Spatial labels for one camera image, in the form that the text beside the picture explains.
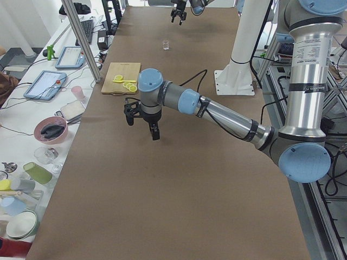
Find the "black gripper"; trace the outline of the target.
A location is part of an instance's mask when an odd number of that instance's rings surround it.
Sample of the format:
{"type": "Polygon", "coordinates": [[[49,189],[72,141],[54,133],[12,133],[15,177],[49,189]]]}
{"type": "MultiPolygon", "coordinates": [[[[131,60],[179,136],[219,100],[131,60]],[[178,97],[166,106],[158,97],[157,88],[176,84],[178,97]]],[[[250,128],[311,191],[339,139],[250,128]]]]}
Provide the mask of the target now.
{"type": "Polygon", "coordinates": [[[179,10],[179,25],[182,25],[182,23],[186,20],[187,13],[185,10],[185,0],[173,0],[173,3],[176,4],[176,9],[171,10],[171,22],[173,23],[176,16],[177,16],[177,10],[179,10]]]}
{"type": "Polygon", "coordinates": [[[152,135],[152,140],[159,140],[160,139],[160,131],[158,127],[158,121],[162,117],[162,111],[156,112],[154,114],[149,114],[146,112],[142,112],[143,119],[148,123],[149,130],[152,135]]]}

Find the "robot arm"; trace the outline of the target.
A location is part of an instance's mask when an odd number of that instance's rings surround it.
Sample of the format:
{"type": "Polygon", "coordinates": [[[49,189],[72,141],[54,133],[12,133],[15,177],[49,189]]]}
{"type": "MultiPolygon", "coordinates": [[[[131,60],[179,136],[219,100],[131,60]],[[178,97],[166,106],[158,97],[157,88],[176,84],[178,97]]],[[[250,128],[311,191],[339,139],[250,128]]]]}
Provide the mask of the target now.
{"type": "Polygon", "coordinates": [[[186,20],[187,12],[185,11],[187,2],[190,3],[190,10],[194,16],[201,15],[206,6],[212,3],[213,1],[209,0],[177,0],[171,1],[171,3],[175,4],[176,7],[171,10],[171,22],[173,23],[176,17],[179,17],[179,25],[182,25],[182,22],[186,20]]]}
{"type": "Polygon", "coordinates": [[[331,161],[320,128],[327,91],[333,35],[342,28],[346,1],[281,1],[276,37],[293,42],[285,124],[263,126],[192,89],[165,81],[159,70],[138,76],[140,116],[159,138],[162,107],[216,123],[230,135],[252,143],[289,179],[311,183],[326,175],[331,161]]]}

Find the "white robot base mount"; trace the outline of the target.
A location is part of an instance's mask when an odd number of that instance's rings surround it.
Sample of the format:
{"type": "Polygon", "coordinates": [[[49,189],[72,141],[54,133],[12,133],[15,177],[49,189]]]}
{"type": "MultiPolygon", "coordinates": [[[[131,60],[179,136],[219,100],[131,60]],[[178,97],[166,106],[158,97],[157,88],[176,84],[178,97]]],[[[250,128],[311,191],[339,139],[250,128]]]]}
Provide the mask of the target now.
{"type": "Polygon", "coordinates": [[[217,95],[254,95],[250,63],[271,6],[272,1],[244,1],[230,61],[214,71],[217,95]]]}

